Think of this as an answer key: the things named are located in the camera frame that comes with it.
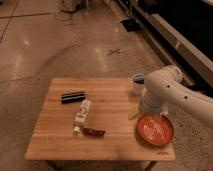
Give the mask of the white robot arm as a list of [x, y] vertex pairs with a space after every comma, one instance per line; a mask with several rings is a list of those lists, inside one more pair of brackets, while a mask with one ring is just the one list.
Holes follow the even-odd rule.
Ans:
[[144, 78], [146, 92], [139, 102], [139, 111], [160, 114], [169, 102], [213, 129], [213, 98], [186, 88], [181, 84], [182, 80], [183, 73], [175, 65], [147, 74]]

